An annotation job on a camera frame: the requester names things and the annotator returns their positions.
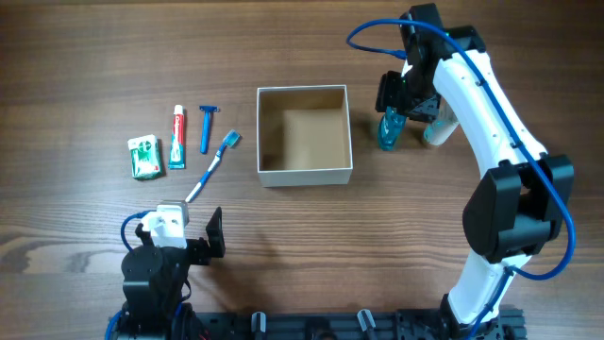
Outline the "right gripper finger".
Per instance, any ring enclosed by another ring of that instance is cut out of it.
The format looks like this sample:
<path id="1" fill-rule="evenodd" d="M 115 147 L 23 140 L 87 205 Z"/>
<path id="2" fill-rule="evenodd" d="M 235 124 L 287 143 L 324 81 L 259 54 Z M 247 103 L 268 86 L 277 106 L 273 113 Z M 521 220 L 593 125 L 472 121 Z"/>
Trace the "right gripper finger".
<path id="1" fill-rule="evenodd" d="M 440 96 L 432 96 L 431 98 L 419 103 L 413 109 L 407 112 L 407 116 L 412 121 L 422 123 L 432 123 L 436 120 L 440 109 Z"/>
<path id="2" fill-rule="evenodd" d="M 400 72 L 388 71 L 381 76 L 375 110 L 385 112 L 388 108 L 401 110 L 404 104 L 403 76 Z"/>

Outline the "white lotion tube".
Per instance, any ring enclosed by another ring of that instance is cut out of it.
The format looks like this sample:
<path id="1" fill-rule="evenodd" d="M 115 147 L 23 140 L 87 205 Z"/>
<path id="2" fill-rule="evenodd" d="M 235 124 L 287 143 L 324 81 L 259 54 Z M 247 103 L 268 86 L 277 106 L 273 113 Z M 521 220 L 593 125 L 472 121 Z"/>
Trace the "white lotion tube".
<path id="1" fill-rule="evenodd" d="M 427 125 L 423 133 L 423 142 L 430 147 L 442 145 L 459 125 L 459 121 L 449 104 L 441 101 L 437 118 Z"/>

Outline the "blue mouthwash bottle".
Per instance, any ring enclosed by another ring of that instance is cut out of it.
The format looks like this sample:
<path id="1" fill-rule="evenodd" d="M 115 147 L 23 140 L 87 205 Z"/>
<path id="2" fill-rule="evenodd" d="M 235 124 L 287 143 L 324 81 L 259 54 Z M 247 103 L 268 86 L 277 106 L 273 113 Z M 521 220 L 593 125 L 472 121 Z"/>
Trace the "blue mouthwash bottle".
<path id="1" fill-rule="evenodd" d="M 378 124 L 377 140 L 384 151 L 392 151 L 407 122 L 407 117 L 397 112 L 396 108 L 387 107 Z"/>

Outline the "green Dettol soap bar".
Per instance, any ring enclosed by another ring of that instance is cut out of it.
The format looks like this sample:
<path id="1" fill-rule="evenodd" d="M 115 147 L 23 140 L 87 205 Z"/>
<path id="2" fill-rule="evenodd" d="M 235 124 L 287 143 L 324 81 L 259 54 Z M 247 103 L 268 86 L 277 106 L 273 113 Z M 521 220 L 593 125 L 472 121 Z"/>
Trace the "green Dettol soap bar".
<path id="1" fill-rule="evenodd" d="M 127 141 L 131 158 L 131 173 L 136 180 L 155 179 L 162 175 L 159 143 L 155 135 L 149 134 Z"/>

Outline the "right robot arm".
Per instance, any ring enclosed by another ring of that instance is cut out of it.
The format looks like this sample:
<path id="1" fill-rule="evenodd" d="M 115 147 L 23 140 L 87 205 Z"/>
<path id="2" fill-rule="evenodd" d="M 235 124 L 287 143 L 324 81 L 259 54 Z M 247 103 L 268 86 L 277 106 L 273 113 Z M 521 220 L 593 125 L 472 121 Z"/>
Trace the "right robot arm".
<path id="1" fill-rule="evenodd" d="M 501 299 L 525 265 L 561 231 L 567 246 L 555 277 L 569 265 L 577 235 L 567 208 L 572 162 L 551 156 L 526 129 L 499 86 L 486 46 L 471 26 L 447 28 L 433 4 L 394 20 L 403 69 L 384 74 L 376 109 L 377 140 L 392 150 L 409 120 L 426 125 L 424 140 L 441 145 L 456 129 L 476 157 L 480 180 L 462 213 L 471 248 L 461 276 L 443 297 L 437 329 L 443 339 L 469 339 L 503 328 Z"/>

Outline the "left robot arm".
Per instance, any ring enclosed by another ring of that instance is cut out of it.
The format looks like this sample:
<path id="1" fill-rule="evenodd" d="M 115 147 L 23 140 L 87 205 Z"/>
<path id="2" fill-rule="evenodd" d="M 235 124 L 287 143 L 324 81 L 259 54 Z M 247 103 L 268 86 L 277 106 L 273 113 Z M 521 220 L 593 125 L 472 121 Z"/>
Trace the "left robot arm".
<path id="1" fill-rule="evenodd" d="M 127 254 L 122 261 L 126 302 L 110 320 L 105 339 L 210 338 L 182 294 L 192 265 L 225 256 L 222 209 L 206 225 L 207 236 L 187 239 L 187 201 L 164 201 L 154 211 L 130 215 L 120 228 Z"/>

